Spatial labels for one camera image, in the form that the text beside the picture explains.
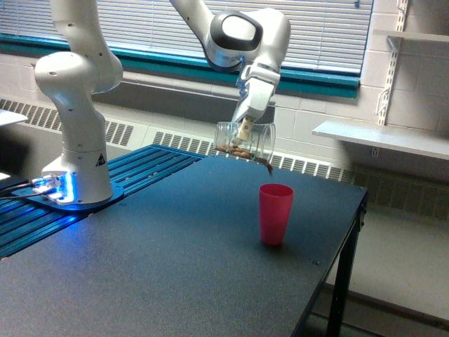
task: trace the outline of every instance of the window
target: window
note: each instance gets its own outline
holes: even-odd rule
[[[292,24],[284,68],[359,75],[373,0],[205,0],[213,11],[272,7]],[[98,0],[110,46],[202,58],[200,43],[168,0]],[[62,39],[49,0],[0,0],[0,33]]]

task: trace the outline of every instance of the teal window frame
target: teal window frame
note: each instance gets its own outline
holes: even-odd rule
[[[0,33],[0,53],[44,56],[56,51],[68,51],[66,41],[25,37]],[[147,71],[163,76],[194,77],[198,80],[221,81],[235,84],[237,73],[223,74],[212,70],[203,58],[193,58],[163,53],[151,53],[111,47],[122,65],[130,71]],[[313,93],[345,98],[356,98],[360,76],[327,74],[306,70],[281,69],[280,93]]]

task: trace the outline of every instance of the cable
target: cable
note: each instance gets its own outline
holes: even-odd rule
[[[26,188],[26,187],[33,187],[33,183],[25,183],[25,184],[20,184],[20,185],[5,188],[4,190],[0,191],[0,196],[3,194],[8,194],[9,192],[13,192],[15,190],[20,190],[22,188]]]
[[[45,191],[45,192],[40,192],[40,193],[33,193],[33,194],[26,194],[26,195],[18,195],[18,196],[13,196],[13,197],[0,197],[0,200],[15,200],[15,199],[24,199],[24,198],[30,198],[30,197],[38,197],[39,195],[45,195],[45,194],[51,194],[51,193],[55,193],[56,189],[53,188],[51,190]]]

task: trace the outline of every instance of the pink cup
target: pink cup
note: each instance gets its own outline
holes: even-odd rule
[[[260,239],[265,244],[277,246],[286,233],[293,190],[285,185],[267,184],[259,187]]]

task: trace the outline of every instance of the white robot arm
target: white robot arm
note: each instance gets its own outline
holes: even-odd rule
[[[123,69],[102,36],[96,0],[51,0],[56,29],[71,52],[41,58],[35,68],[39,88],[56,105],[62,124],[62,155],[43,175],[62,177],[47,197],[61,205],[94,204],[112,196],[106,162],[105,118],[91,95],[118,86]]]
[[[284,14],[270,8],[245,13],[225,10],[213,15],[203,0],[170,2],[201,42],[213,69],[240,70],[240,100],[232,121],[242,121],[239,138],[247,140],[281,78],[290,22]]]

